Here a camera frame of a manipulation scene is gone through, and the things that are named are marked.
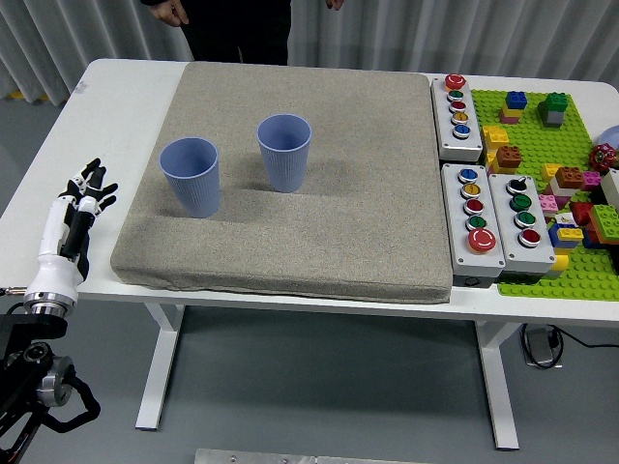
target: brown lego brick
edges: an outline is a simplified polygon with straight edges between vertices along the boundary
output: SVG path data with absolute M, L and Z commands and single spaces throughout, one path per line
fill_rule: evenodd
M 560 167 L 554 175 L 561 189 L 580 189 L 582 173 L 577 167 Z
M 522 155 L 518 147 L 499 147 L 496 152 L 496 158 L 499 166 L 507 167 L 509 169 L 516 169 L 522 162 Z

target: human hand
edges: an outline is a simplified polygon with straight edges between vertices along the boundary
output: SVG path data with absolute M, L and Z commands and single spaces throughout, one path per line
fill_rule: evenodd
M 185 9 L 181 5 L 181 0 L 167 0 L 159 5 L 148 7 L 148 10 L 159 21 L 163 21 L 173 27 L 179 27 L 181 23 L 190 23 L 187 13 L 185 13 Z
M 332 8 L 336 9 L 336 12 L 339 11 L 341 6 L 344 4 L 344 0 L 325 0 L 327 2 L 327 8 L 331 10 Z

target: gray control box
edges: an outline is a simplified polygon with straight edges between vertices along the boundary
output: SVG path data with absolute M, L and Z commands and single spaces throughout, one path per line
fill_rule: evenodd
M 434 106 L 434 125 L 438 139 L 438 157 L 444 161 L 477 162 L 482 153 L 482 135 L 475 113 L 475 105 L 468 84 L 460 89 L 462 102 L 466 105 L 468 116 L 466 126 L 470 129 L 468 137 L 459 139 L 454 135 L 452 122 L 454 113 L 450 111 L 449 92 L 443 79 L 434 78 L 431 81 L 432 105 Z
M 517 212 L 510 206 L 514 196 L 507 191 L 507 185 L 511 180 L 520 179 L 526 183 L 526 191 L 523 194 L 531 200 L 531 206 L 527 211 L 536 220 L 535 224 L 529 228 L 540 234 L 540 242 L 535 247 L 526 247 L 518 240 L 518 234 L 523 229 L 516 226 Z M 543 276 L 554 265 L 555 255 L 546 230 L 544 213 L 535 188 L 535 180 L 530 176 L 491 174 L 488 181 L 492 192 L 494 211 L 499 223 L 503 251 L 505 252 L 504 273 L 531 277 Z
M 470 232 L 466 227 L 466 221 L 471 218 L 471 215 L 464 211 L 467 201 L 461 194 L 464 183 L 458 179 L 458 174 L 466 170 L 477 173 L 477 180 L 471 184 L 480 188 L 477 199 L 484 204 L 484 210 L 480 216 L 486 222 L 485 229 L 490 231 L 496 239 L 494 248 L 484 253 L 474 251 L 468 243 Z M 489 287 L 503 271 L 505 257 L 492 206 L 486 169 L 477 165 L 444 164 L 441 169 L 441 180 L 452 250 L 454 285 Z

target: black pants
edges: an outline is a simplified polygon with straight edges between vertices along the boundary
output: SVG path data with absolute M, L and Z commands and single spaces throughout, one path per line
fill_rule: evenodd
M 287 65 L 290 0 L 184 0 L 196 61 Z

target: robotic arm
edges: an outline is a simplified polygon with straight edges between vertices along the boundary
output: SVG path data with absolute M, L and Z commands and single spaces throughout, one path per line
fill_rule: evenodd
M 31 413 L 14 445 L 0 449 L 0 464 L 19 462 L 41 424 L 60 433 L 94 420 L 101 410 L 88 386 L 75 376 L 71 358 L 58 357 L 42 341 L 60 338 L 65 317 L 77 303 L 77 285 L 88 276 L 88 231 L 116 201 L 112 184 L 102 188 L 105 168 L 95 159 L 68 182 L 51 205 L 39 249 L 39 272 L 27 288 L 2 288 L 0 296 L 23 295 L 0 316 L 0 437 Z M 24 306 L 26 314 L 13 314 Z M 64 406 L 76 389 L 86 412 L 60 422 L 48 411 Z

